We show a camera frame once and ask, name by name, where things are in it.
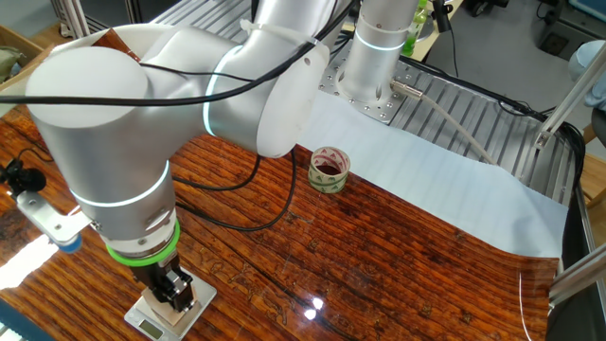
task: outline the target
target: cable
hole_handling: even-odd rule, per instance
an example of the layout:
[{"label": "cable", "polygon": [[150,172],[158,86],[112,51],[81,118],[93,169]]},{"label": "cable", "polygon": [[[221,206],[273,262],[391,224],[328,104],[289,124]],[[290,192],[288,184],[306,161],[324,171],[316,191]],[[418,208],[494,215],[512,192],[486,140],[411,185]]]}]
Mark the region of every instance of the cable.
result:
[{"label": "cable", "polygon": [[[355,5],[355,0],[351,1],[349,5],[331,22],[328,23],[324,28],[315,35],[315,39],[322,41],[326,38],[345,18],[348,16],[349,11]],[[56,97],[56,96],[3,96],[0,97],[0,103],[8,104],[75,104],[75,105],[109,105],[109,106],[133,106],[133,107],[163,107],[163,106],[179,106],[179,105],[192,105],[200,104],[205,102],[212,102],[222,99],[228,99],[230,97],[237,96],[246,91],[252,90],[257,86],[270,81],[282,73],[284,73],[293,63],[298,61],[300,58],[305,56],[315,47],[314,44],[305,43],[298,48],[297,52],[276,66],[272,70],[268,71],[261,77],[237,87],[232,90],[224,91],[219,94],[210,96],[199,96],[193,98],[182,98],[182,99],[111,99],[111,98],[90,98],[90,97]]]},{"label": "cable", "polygon": [[330,53],[330,55],[335,55],[339,52],[341,52],[341,50],[349,43],[349,40],[344,41],[339,47],[337,47],[334,51],[332,51]]},{"label": "cable", "polygon": [[[412,66],[416,67],[417,69],[419,69],[423,72],[426,72],[430,75],[433,75],[437,78],[443,79],[445,81],[450,81],[450,82],[452,82],[456,85],[462,86],[462,87],[467,87],[475,92],[478,92],[487,97],[495,99],[499,103],[499,106],[501,106],[501,108],[504,109],[504,111],[506,111],[509,114],[515,115],[517,117],[522,115],[525,117],[531,117],[533,119],[544,122],[547,119],[545,112],[548,113],[550,110],[552,110],[552,108],[550,108],[550,109],[547,109],[546,111],[539,113],[539,112],[533,110],[532,108],[530,108],[528,103],[525,103],[523,101],[516,101],[513,99],[508,99],[505,96],[501,96],[499,94],[493,93],[490,90],[487,90],[483,87],[480,87],[475,84],[471,84],[467,81],[463,81],[461,79],[452,77],[452,76],[448,75],[446,72],[444,72],[436,67],[417,62],[415,60],[406,58],[402,55],[400,55],[400,61],[403,63],[407,63],[409,65],[412,65]],[[510,110],[505,108],[503,106],[503,104],[510,106],[513,110],[519,112],[520,114],[511,112]],[[576,169],[575,169],[575,179],[573,181],[573,188],[575,188],[576,186],[579,185],[580,176],[582,175],[583,164],[584,164],[584,159],[585,159],[585,144],[583,142],[582,133],[579,131],[579,129],[577,129],[570,123],[564,122],[562,124],[562,126],[558,129],[557,134],[559,134],[562,138],[564,138],[568,142],[568,145],[570,146],[572,152],[575,155]]]},{"label": "cable", "polygon": [[541,112],[539,113],[539,115],[546,115],[546,114],[550,114],[550,113],[552,113],[554,110],[556,110],[556,107],[552,107],[552,108],[549,108],[549,109],[547,109],[547,110],[543,110],[543,111],[541,111]]},{"label": "cable", "polygon": [[453,36],[453,61],[454,61],[454,71],[456,73],[456,77],[458,78],[458,66],[456,66],[456,45],[455,45],[455,33],[451,28],[451,36]]},{"label": "cable", "polygon": [[234,226],[232,224],[228,224],[228,223],[224,223],[224,222],[220,222],[214,218],[210,218],[205,212],[203,212],[202,210],[186,205],[184,203],[180,203],[177,202],[177,206],[186,210],[187,212],[195,215],[198,218],[202,218],[208,222],[211,222],[215,225],[218,226],[222,226],[225,228],[230,228],[230,229],[234,229],[240,232],[254,232],[254,231],[259,231],[262,229],[265,229],[267,227],[271,227],[272,225],[274,225],[275,223],[277,223],[282,216],[284,216],[284,214],[288,211],[288,207],[291,205],[291,201],[293,200],[293,196],[294,196],[294,188],[296,185],[296,155],[294,153],[294,149],[291,150],[291,158],[293,159],[293,180],[291,181],[291,190],[288,193],[288,198],[286,199],[286,203],[284,204],[284,208],[282,208],[282,210],[277,214],[277,216],[269,223],[267,224],[263,224],[261,226],[256,226],[256,227],[242,227],[242,226]]},{"label": "cable", "polygon": [[55,159],[53,159],[52,157],[51,157],[51,158],[49,158],[49,159],[44,158],[44,157],[42,157],[41,155],[39,155],[39,154],[38,154],[38,152],[34,151],[34,150],[33,150],[33,149],[31,149],[31,148],[25,148],[25,149],[22,149],[22,150],[19,152],[19,154],[17,155],[17,158],[16,158],[16,159],[17,159],[18,161],[19,161],[19,160],[21,160],[21,156],[23,156],[23,154],[24,154],[24,153],[26,153],[26,152],[33,153],[34,155],[36,155],[36,157],[38,157],[38,159],[40,159],[40,161],[43,161],[43,162],[45,162],[45,163],[51,163],[51,162],[55,162]]},{"label": "cable", "polygon": [[221,77],[227,77],[227,78],[230,78],[230,79],[234,79],[234,80],[237,80],[237,81],[253,81],[251,79],[246,79],[246,78],[243,78],[243,77],[238,77],[238,76],[234,76],[234,75],[224,74],[224,73],[221,73],[221,72],[189,72],[189,71],[180,71],[180,70],[171,69],[169,67],[160,66],[160,65],[154,65],[154,64],[148,64],[148,63],[139,63],[139,65],[141,65],[143,67],[154,68],[154,69],[158,69],[158,70],[162,70],[162,71],[172,72],[172,73],[179,74],[179,75],[221,76]]},{"label": "cable", "polygon": [[537,114],[537,112],[533,111],[532,109],[530,109],[528,106],[522,104],[521,102],[518,102],[518,101],[513,100],[513,99],[508,99],[505,96],[493,93],[490,90],[487,90],[487,89],[485,89],[485,88],[483,88],[481,86],[477,86],[477,85],[472,84],[472,83],[470,83],[468,81],[463,81],[463,80],[458,79],[456,77],[450,76],[449,74],[447,74],[443,70],[440,70],[440,69],[438,69],[438,68],[436,68],[434,66],[430,66],[430,65],[427,65],[427,64],[424,64],[424,63],[417,62],[417,61],[415,61],[413,59],[407,58],[407,57],[402,56],[402,55],[400,55],[400,61],[403,62],[403,63],[407,63],[409,65],[412,65],[412,66],[416,67],[417,69],[419,69],[421,71],[424,71],[424,72],[426,72],[426,73],[428,73],[430,75],[439,77],[439,78],[441,78],[443,80],[446,80],[446,81],[453,82],[453,83],[455,83],[455,84],[457,84],[459,86],[469,88],[469,89],[471,89],[471,90],[473,90],[475,92],[478,92],[478,93],[486,95],[486,96],[488,96],[490,98],[496,99],[497,101],[501,101],[501,102],[509,105],[515,111],[518,111],[521,114],[524,114],[526,116],[536,115]]},{"label": "cable", "polygon": [[238,189],[238,188],[243,188],[244,186],[248,185],[251,181],[253,181],[253,179],[255,178],[255,175],[257,175],[257,171],[258,171],[258,166],[261,163],[261,155],[257,155],[257,161],[255,161],[255,167],[253,168],[253,171],[250,173],[250,175],[248,176],[248,178],[246,178],[246,180],[244,180],[242,183],[234,185],[234,186],[228,186],[228,187],[211,187],[211,186],[206,186],[206,185],[202,185],[193,181],[189,181],[183,178],[180,178],[178,176],[173,176],[172,180],[176,181],[176,182],[180,182],[182,184],[191,186],[193,188],[198,188],[198,189],[205,189],[205,190],[214,190],[214,191],[226,191],[226,190],[234,190],[234,189]]},{"label": "cable", "polygon": [[539,6],[537,7],[537,18],[544,20],[547,16],[541,16],[539,15],[539,11],[541,10],[541,7],[543,6],[543,2],[541,4],[539,4]]},{"label": "cable", "polygon": [[463,128],[463,126],[461,126],[457,121],[455,121],[454,118],[452,118],[447,112],[446,110],[444,110],[439,104],[437,104],[433,99],[428,98],[426,95],[421,95],[420,98],[424,101],[426,101],[429,105],[431,105],[440,115],[442,115],[444,118],[446,118],[446,120],[451,123],[452,125],[454,125],[454,127],[463,135],[465,136],[465,138],[467,138],[468,141],[470,141],[470,143],[472,144],[472,146],[480,153],[480,155],[482,155],[482,157],[484,157],[490,164],[492,165],[497,165],[496,161],[494,161],[494,159],[492,159],[492,157],[490,157],[490,155],[488,154],[488,152],[486,152],[484,150],[484,148],[482,148],[482,146],[475,140],[475,138],[473,138],[473,136],[467,131],[465,130],[465,128]]}]

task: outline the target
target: white paper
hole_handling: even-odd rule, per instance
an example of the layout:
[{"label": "white paper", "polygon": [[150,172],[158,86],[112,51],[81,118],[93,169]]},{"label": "white paper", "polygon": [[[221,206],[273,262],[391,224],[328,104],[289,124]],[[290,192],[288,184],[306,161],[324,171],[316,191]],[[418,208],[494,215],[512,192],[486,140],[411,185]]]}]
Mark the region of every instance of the white paper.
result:
[{"label": "white paper", "polygon": [[337,147],[351,171],[509,253],[561,256],[568,208],[505,170],[446,151],[319,92],[299,144]]}]

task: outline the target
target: wooden table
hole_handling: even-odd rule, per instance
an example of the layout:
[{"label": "wooden table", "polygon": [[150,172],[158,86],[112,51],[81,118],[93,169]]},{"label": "wooden table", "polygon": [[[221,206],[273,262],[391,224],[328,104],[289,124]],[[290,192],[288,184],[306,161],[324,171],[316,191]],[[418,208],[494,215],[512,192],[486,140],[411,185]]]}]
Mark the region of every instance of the wooden table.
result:
[{"label": "wooden table", "polygon": [[[18,109],[0,121],[3,165],[23,148],[45,150],[27,110]],[[182,264],[219,292],[188,340],[544,339],[557,260],[497,250],[353,174],[342,192],[320,194],[307,181],[310,152],[296,151],[294,199],[272,228],[240,233],[178,210]],[[73,208],[54,164],[31,153],[24,160],[47,175],[43,196]],[[246,178],[254,160],[206,136],[170,161],[175,174],[218,186]],[[290,179],[285,157],[263,160],[253,183],[233,192],[175,186],[178,200],[251,226],[281,210]],[[0,213],[3,265],[40,232],[8,195]],[[0,297],[57,340],[144,339],[122,319],[143,286],[92,229],[82,235],[81,251],[54,254]],[[314,298],[323,306],[308,319]]]}]

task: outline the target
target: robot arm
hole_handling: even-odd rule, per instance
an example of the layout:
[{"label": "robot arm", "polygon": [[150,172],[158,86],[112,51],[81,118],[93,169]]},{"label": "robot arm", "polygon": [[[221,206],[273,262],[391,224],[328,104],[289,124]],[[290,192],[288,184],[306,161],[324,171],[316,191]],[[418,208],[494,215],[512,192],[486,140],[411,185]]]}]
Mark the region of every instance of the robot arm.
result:
[{"label": "robot arm", "polygon": [[[333,9],[338,14],[346,5],[338,0],[261,1],[244,45],[198,28],[175,27],[160,35],[142,62],[256,79],[291,57],[327,24]],[[18,207],[61,246],[75,242],[74,233],[93,221],[110,254],[130,266],[158,301],[186,311],[194,298],[191,277],[181,270],[175,249],[179,225],[168,159],[201,134],[226,138],[263,156],[287,153],[303,129],[328,62],[328,48],[318,43],[280,77],[241,95],[196,105],[29,105],[81,213],[64,217],[29,191],[14,193]],[[177,99],[243,84],[144,68],[122,52],[87,46],[51,56],[30,77],[27,95]],[[59,221],[62,227],[56,229]]]}]

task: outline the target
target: white tube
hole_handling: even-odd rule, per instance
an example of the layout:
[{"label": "white tube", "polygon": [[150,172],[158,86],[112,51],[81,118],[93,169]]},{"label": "white tube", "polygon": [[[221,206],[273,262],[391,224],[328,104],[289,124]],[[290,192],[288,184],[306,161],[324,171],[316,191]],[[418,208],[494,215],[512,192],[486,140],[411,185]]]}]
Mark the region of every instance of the white tube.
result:
[{"label": "white tube", "polygon": [[441,106],[439,106],[439,104],[437,104],[433,99],[428,98],[425,95],[421,95],[420,98],[424,101],[426,101],[427,103],[429,103],[440,115],[442,115],[449,123],[451,123],[452,125],[454,125],[454,127],[463,134],[463,136],[465,136],[465,138],[467,138],[468,141],[470,141],[470,143],[472,144],[472,146],[475,148],[475,150],[477,152],[480,153],[480,155],[482,155],[482,157],[484,157],[490,164],[492,165],[497,165],[497,163],[492,159],[492,157],[490,157],[490,155],[484,150],[484,148],[482,148],[482,146],[475,140],[475,138],[473,138],[473,136],[465,130],[465,128],[463,128],[463,126],[461,126],[460,124],[458,124],[457,121],[455,121],[454,118],[452,118],[447,112],[446,110],[442,109]]}]

